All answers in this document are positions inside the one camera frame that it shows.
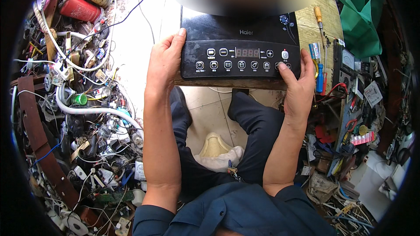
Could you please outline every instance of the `green bag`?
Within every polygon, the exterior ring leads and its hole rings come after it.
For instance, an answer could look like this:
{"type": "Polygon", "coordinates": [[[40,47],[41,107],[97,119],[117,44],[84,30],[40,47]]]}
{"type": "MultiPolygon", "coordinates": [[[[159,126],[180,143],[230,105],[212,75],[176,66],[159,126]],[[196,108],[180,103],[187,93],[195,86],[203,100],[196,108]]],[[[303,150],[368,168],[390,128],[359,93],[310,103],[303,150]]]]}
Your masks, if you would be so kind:
{"type": "Polygon", "coordinates": [[[344,42],[356,58],[382,54],[376,27],[384,0],[339,0],[344,4],[340,13],[344,42]]]}

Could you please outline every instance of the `yellow-handled screwdriver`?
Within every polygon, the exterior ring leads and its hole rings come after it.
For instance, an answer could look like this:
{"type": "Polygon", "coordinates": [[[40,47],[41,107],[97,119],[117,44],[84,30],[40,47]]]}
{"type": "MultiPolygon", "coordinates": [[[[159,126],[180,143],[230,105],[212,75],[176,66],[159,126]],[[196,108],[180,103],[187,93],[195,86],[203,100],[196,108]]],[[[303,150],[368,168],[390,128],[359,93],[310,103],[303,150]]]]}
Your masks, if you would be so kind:
{"type": "Polygon", "coordinates": [[[322,33],[322,14],[321,14],[321,9],[318,6],[316,6],[316,7],[314,7],[314,11],[315,11],[316,20],[318,21],[319,30],[321,31],[322,48],[325,49],[324,35],[322,33]]]}

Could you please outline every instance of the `blue shirt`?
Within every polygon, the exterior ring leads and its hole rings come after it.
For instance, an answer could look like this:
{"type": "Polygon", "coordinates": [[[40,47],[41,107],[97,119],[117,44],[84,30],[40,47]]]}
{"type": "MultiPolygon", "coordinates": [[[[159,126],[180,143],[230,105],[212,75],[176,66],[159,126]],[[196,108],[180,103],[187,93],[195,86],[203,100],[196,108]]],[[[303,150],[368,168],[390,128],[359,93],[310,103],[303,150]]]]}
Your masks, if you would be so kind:
{"type": "Polygon", "coordinates": [[[336,235],[300,187],[275,197],[258,184],[230,182],[213,187],[175,215],[152,205],[137,207],[133,236],[214,235],[219,227],[243,235],[336,235]]]}

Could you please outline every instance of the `hand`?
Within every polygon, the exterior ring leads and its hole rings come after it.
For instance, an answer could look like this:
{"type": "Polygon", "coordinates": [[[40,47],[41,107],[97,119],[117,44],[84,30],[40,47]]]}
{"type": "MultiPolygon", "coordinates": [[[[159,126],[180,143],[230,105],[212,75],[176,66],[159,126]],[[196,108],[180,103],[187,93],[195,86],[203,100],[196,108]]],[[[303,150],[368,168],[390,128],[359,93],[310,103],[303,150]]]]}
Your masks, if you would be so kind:
{"type": "Polygon", "coordinates": [[[305,49],[300,51],[300,67],[300,78],[296,80],[293,72],[283,62],[278,64],[278,70],[287,84],[284,100],[285,118],[288,118],[294,127],[306,127],[315,90],[314,65],[305,49]]]}
{"type": "Polygon", "coordinates": [[[146,90],[155,93],[171,92],[175,74],[181,63],[181,49],[185,44],[185,37],[186,30],[181,28],[178,34],[171,35],[153,46],[147,71],[146,90]]]}

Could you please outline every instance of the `red fire extinguisher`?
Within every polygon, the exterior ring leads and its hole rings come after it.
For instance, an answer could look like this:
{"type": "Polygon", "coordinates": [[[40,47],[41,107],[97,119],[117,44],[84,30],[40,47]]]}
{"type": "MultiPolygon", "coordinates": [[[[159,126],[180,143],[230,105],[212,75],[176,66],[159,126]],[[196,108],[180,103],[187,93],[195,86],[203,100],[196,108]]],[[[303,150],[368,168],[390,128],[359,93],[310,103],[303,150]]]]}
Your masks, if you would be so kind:
{"type": "Polygon", "coordinates": [[[101,9],[84,0],[63,0],[60,14],[94,23],[101,14],[101,9]]]}

